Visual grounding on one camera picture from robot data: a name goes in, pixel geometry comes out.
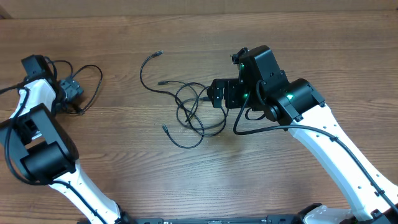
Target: black plastic mount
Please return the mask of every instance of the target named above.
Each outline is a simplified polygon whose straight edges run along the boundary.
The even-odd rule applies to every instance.
[[[27,76],[24,79],[24,84],[28,84],[38,79],[46,79],[55,92],[55,100],[53,103],[52,114],[55,114],[56,108],[60,108],[59,104],[64,98],[64,90],[60,87],[58,81],[55,79],[50,70],[48,63],[42,55],[31,55],[21,60],[25,68]]]
[[[62,108],[67,108],[68,104],[72,104],[73,108],[80,112],[81,109],[74,102],[84,90],[80,84],[71,77],[67,77],[59,82],[55,79],[50,67],[42,55],[31,55],[21,60],[25,68],[27,76],[24,84],[28,84],[38,79],[46,79],[55,92],[55,100],[52,105],[52,114],[55,115],[57,111]]]
[[[323,106],[325,99],[306,80],[289,82],[276,62],[272,50],[266,45],[248,50],[241,49],[232,55],[239,69],[239,77],[216,79],[207,90],[213,107],[241,108],[250,93],[247,107],[263,111],[266,118],[281,125],[300,121],[301,114],[314,107]]]
[[[260,218],[186,218],[163,220],[161,218],[138,218],[132,224],[302,224],[304,216],[321,206],[314,203],[296,215],[268,215]]]
[[[0,124],[0,142],[5,145],[7,130],[12,128],[10,158],[26,179],[49,184],[66,172],[76,171],[77,148],[44,104],[19,116],[14,127],[10,125],[10,119]],[[44,140],[26,149],[38,134]]]

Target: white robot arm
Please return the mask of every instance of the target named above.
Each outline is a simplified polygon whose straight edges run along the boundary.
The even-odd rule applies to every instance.
[[[286,79],[285,82],[283,70],[280,72],[281,78],[273,78],[277,76],[274,71],[267,71],[264,75],[261,70],[250,70],[257,63],[262,62],[264,58],[267,61],[266,63],[268,61],[276,63],[276,61],[273,62],[272,52],[267,47],[262,46],[260,49],[253,49],[250,54],[248,52],[247,49],[243,49],[233,57],[233,61],[235,60],[239,66],[238,79],[214,80],[208,90],[208,96],[212,99],[213,106],[221,106],[221,99],[224,98],[227,108],[241,108],[234,126],[236,134],[256,133],[255,131],[241,133],[236,131],[237,123],[246,106],[254,110],[263,110],[269,120],[278,121],[281,126],[274,129],[284,128],[289,130],[294,138],[310,150],[336,182],[346,197],[351,207],[350,210],[314,205],[298,215],[268,215],[262,218],[206,220],[162,220],[161,218],[154,218],[133,220],[127,213],[121,211],[116,202],[107,198],[84,173],[73,141],[50,114],[50,111],[53,110],[53,102],[57,98],[58,89],[53,85],[54,82],[51,84],[46,76],[27,82],[24,89],[20,90],[19,105],[10,118],[12,121],[16,115],[19,116],[16,128],[11,128],[11,137],[8,140],[9,142],[6,142],[6,133],[7,130],[10,130],[10,120],[0,124],[0,140],[3,145],[9,144],[12,149],[10,151],[11,159],[27,180],[49,185],[64,194],[87,217],[89,223],[393,223],[392,220],[397,217],[397,214],[393,211],[396,210],[395,204],[398,203],[398,187],[388,181],[364,157],[340,128],[331,113],[331,109],[324,103],[324,99],[305,80],[289,83]],[[275,66],[272,63],[268,66],[279,72],[277,64]],[[257,77],[260,81],[250,81],[250,78],[253,77]],[[277,85],[268,87],[267,85],[272,82],[277,85],[285,85],[285,91],[276,90],[275,86]],[[258,91],[261,85],[263,92]],[[253,98],[250,97],[252,87],[257,90],[258,99],[254,94],[252,95]],[[247,98],[236,100],[236,96],[242,95],[245,91],[248,91],[248,94],[244,94]],[[299,126],[314,129],[298,128]],[[317,129],[326,131],[329,136],[322,134]],[[45,143],[27,152],[24,147],[26,136],[29,137],[29,140],[43,136]],[[352,154],[348,153],[341,144],[338,144],[338,141],[342,142]],[[374,182],[379,189],[371,185],[371,182]]]

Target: white arm link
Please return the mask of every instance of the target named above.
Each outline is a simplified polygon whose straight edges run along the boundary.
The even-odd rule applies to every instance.
[[[398,187],[386,179],[361,153],[338,125],[330,108],[319,105],[302,114],[303,120],[292,124],[306,125],[327,131],[345,143],[353,154],[362,163],[368,173],[390,200],[398,203]],[[390,206],[386,201],[375,194],[376,189],[356,165],[349,154],[329,137],[315,131],[305,129],[289,129],[292,136],[298,139],[318,159],[323,168],[335,181],[347,199],[353,215],[359,221],[372,219],[371,212],[378,209],[385,212]]]
[[[98,212],[106,223],[113,224],[121,217],[119,207],[116,202],[107,198],[104,193],[90,180],[87,174],[80,167],[80,161],[76,161],[76,171],[74,173],[67,172],[55,180],[69,183],[79,194],[87,201],[87,203]],[[75,206],[89,219],[91,224],[103,224],[96,216],[94,216],[86,205],[78,198],[75,193],[66,188],[62,184],[49,185],[51,188],[58,190],[66,196]]]

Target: wood grain surface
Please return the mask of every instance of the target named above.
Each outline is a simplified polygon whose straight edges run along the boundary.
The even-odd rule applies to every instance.
[[[21,81],[21,59],[31,54],[93,63],[104,72],[94,105],[84,116],[57,120],[78,146],[94,183],[134,217],[260,217],[295,213],[313,202],[348,208],[317,160],[289,133],[250,136],[226,129],[194,149],[174,146],[198,136],[175,119],[174,99],[144,89],[139,68],[153,52],[144,81],[201,82],[238,76],[230,54],[266,44],[289,80],[305,78],[326,98],[348,136],[388,179],[398,183],[398,13],[312,12],[211,16],[97,17],[1,20],[0,88]],[[60,76],[68,67],[58,65]],[[78,81],[89,98],[99,74]],[[191,97],[187,91],[182,94]],[[0,96],[0,120],[15,110],[16,91]],[[205,124],[221,111],[202,103]],[[244,121],[240,129],[269,126]],[[75,223],[84,216],[49,187],[19,183],[0,154],[0,223]]]
[[[0,0],[15,19],[395,10],[397,0]]]

